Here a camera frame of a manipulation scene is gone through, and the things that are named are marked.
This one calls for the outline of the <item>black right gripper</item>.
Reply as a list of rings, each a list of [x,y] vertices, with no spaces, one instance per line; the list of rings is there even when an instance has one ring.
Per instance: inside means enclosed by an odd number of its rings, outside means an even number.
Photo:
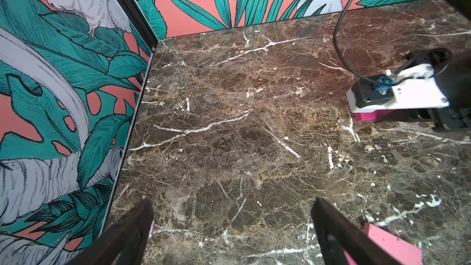
[[[438,49],[414,50],[407,54],[407,67],[430,64],[445,72],[435,78],[439,89],[448,99],[449,106],[441,109],[399,109],[380,111],[377,123],[381,122],[432,122],[436,132],[464,131],[471,128],[471,52],[465,51],[447,59]]]

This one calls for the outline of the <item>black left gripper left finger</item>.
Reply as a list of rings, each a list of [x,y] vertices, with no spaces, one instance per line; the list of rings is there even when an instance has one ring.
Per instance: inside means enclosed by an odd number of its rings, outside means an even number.
[[[141,264],[153,218],[151,200],[142,199],[89,247],[67,263],[69,265]]]

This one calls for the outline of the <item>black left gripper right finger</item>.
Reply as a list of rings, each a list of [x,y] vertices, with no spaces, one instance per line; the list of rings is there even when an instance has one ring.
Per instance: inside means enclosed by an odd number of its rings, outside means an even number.
[[[357,265],[399,264],[325,198],[315,199],[311,217],[326,265],[347,265],[347,256]]]

